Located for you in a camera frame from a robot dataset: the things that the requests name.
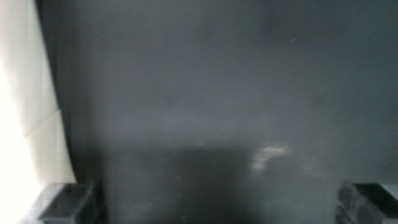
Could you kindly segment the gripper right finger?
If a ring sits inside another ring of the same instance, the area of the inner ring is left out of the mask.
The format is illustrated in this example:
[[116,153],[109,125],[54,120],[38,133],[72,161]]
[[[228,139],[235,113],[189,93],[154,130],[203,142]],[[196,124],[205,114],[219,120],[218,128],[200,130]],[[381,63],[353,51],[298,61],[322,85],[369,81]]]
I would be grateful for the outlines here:
[[335,224],[398,224],[398,185],[346,182]]

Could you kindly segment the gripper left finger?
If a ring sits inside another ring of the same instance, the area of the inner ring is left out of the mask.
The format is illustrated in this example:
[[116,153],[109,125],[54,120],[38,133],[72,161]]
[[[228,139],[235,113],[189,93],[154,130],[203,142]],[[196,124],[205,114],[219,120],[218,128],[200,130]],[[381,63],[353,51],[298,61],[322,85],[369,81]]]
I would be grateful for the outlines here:
[[45,224],[93,224],[99,217],[93,189],[68,184],[40,215]]

